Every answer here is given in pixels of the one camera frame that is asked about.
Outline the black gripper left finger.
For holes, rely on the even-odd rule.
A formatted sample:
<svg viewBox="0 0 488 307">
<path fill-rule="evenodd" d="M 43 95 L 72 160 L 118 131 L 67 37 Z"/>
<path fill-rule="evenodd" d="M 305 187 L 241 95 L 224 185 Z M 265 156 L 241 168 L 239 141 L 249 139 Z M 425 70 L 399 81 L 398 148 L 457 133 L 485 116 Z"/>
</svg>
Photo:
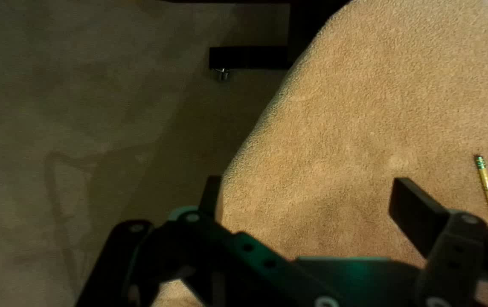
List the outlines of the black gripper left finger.
<svg viewBox="0 0 488 307">
<path fill-rule="evenodd" d="M 220 218 L 220 206 L 218 206 L 220 189 L 222 189 L 222 177 L 208 175 L 198 204 L 198 209 L 213 220 Z"/>
</svg>

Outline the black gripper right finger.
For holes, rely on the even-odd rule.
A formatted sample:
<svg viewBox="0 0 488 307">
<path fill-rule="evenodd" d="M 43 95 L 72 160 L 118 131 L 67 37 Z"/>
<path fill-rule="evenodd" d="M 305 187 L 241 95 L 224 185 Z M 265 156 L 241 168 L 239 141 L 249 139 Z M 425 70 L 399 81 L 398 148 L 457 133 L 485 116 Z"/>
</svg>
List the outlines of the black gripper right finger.
<svg viewBox="0 0 488 307">
<path fill-rule="evenodd" d="M 451 213 L 413 179 L 396 177 L 389 199 L 389 216 L 415 249 L 427 257 Z"/>
</svg>

